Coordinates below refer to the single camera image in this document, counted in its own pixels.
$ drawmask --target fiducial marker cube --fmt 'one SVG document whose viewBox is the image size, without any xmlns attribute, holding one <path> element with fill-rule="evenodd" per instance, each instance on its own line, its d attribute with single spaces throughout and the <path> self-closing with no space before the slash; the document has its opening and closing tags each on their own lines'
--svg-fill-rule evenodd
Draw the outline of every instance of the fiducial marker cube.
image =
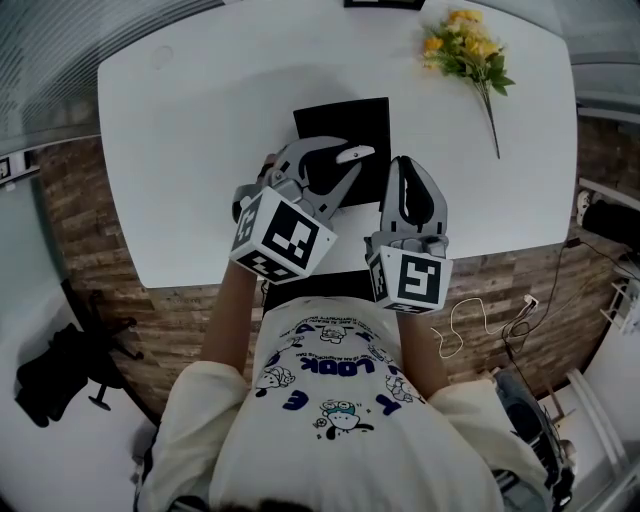
<svg viewBox="0 0 640 512">
<path fill-rule="evenodd" d="M 272 283 L 309 277 L 337 239 L 270 187 L 242 210 L 230 258 Z"/>
<path fill-rule="evenodd" d="M 444 307 L 453 261 L 381 246 L 367 264 L 378 306 L 415 315 Z"/>
</svg>

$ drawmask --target white table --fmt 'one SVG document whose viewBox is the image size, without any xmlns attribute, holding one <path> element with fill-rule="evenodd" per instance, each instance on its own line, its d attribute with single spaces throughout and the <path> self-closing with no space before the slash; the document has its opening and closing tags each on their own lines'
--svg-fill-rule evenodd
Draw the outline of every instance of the white table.
<svg viewBox="0 0 640 512">
<path fill-rule="evenodd" d="M 566 45 L 480 8 L 508 44 L 517 85 L 493 95 L 502 159 L 484 107 L 416 59 L 420 27 L 447 12 L 344 9 L 342 0 L 245 0 L 155 32 L 105 61 L 102 140 L 118 216 L 142 283 L 218 283 L 235 230 L 231 198 L 267 153 L 297 138 L 292 112 L 388 96 L 392 155 L 410 155 L 449 206 L 450 258 L 564 240 L 576 170 Z M 316 273 L 364 269 L 377 204 L 344 208 Z"/>
</svg>

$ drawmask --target black chair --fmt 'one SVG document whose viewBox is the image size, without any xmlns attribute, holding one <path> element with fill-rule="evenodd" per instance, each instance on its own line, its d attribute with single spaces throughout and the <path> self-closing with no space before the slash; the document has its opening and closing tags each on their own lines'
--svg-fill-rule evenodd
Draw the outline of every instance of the black chair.
<svg viewBox="0 0 640 512">
<path fill-rule="evenodd" d="M 18 368 L 17 379 L 22 389 L 16 402 L 40 427 L 46 427 L 49 419 L 59 421 L 88 379 L 101 385 L 98 395 L 89 400 L 101 409 L 111 410 L 103 401 L 106 389 L 122 388 L 124 378 L 109 352 L 115 349 L 131 359 L 143 358 L 142 353 L 132 354 L 114 339 L 118 333 L 136 325 L 135 319 L 128 318 L 114 328 L 107 328 L 96 305 L 99 297 L 100 294 L 94 292 L 89 298 L 91 323 L 86 332 L 69 324 L 54 335 L 44 354 Z"/>
</svg>

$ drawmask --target white t-shirt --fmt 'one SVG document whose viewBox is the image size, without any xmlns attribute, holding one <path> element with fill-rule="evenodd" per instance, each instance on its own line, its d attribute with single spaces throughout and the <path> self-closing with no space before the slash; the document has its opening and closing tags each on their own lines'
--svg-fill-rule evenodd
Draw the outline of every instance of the white t-shirt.
<svg viewBox="0 0 640 512">
<path fill-rule="evenodd" d="M 188 367 L 137 510 L 183 510 L 172 503 L 193 496 L 211 509 L 272 498 L 316 511 L 494 512 L 505 474 L 528 490 L 507 508 L 546 510 L 546 472 L 492 383 L 427 402 L 402 373 L 393 320 L 357 299 L 296 299 L 265 315 L 251 389 L 232 367 Z"/>
</svg>

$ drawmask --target artificial flower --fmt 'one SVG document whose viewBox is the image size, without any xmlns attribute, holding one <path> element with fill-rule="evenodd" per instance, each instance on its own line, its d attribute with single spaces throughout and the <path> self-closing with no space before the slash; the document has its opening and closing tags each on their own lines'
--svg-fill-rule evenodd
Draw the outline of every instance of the artificial flower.
<svg viewBox="0 0 640 512">
<path fill-rule="evenodd" d="M 449 13 L 449 23 L 454 23 L 456 20 L 469 20 L 482 23 L 481 11 L 452 11 Z"/>
<path fill-rule="evenodd" d="M 430 37 L 424 42 L 424 51 L 425 52 L 435 52 L 442 48 L 444 41 L 439 37 Z"/>
</svg>

